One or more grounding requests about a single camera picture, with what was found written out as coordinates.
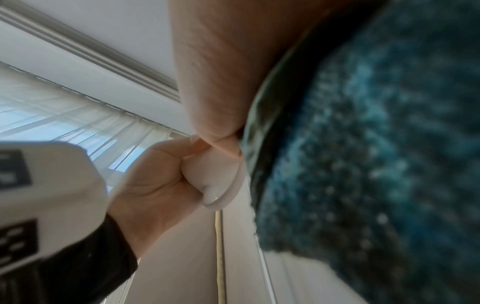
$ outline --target white cup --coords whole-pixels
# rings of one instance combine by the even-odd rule
[[[185,179],[203,193],[203,205],[211,210],[225,208],[247,177],[243,159],[232,159],[213,147],[184,159],[180,170]]]

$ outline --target ceiling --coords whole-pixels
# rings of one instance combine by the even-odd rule
[[[175,80],[167,0],[21,0]]]

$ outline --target human hand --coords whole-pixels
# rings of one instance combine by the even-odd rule
[[[185,180],[180,164],[208,147],[198,137],[157,143],[140,155],[111,192],[107,212],[137,258],[200,206],[202,194]]]
[[[177,82],[198,134],[232,157],[275,61],[349,0],[169,0]]]

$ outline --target curtain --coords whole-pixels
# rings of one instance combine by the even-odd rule
[[[170,134],[165,126],[0,63],[0,141],[81,146],[108,191],[146,148]]]

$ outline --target teal fabric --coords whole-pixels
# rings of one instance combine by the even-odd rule
[[[261,96],[249,115],[261,247],[328,262],[370,303],[479,303],[480,2],[392,2],[318,57],[268,145]]]

